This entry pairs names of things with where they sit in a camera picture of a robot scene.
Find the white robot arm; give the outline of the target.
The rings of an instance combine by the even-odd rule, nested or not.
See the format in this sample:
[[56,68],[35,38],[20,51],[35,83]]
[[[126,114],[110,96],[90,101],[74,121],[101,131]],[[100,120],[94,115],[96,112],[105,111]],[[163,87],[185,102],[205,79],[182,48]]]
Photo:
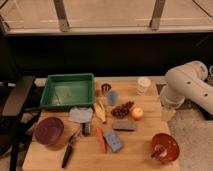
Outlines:
[[201,61],[191,61],[169,69],[160,101],[167,109],[178,109],[189,99],[199,106],[204,118],[213,121],[213,86],[205,80],[208,69]]

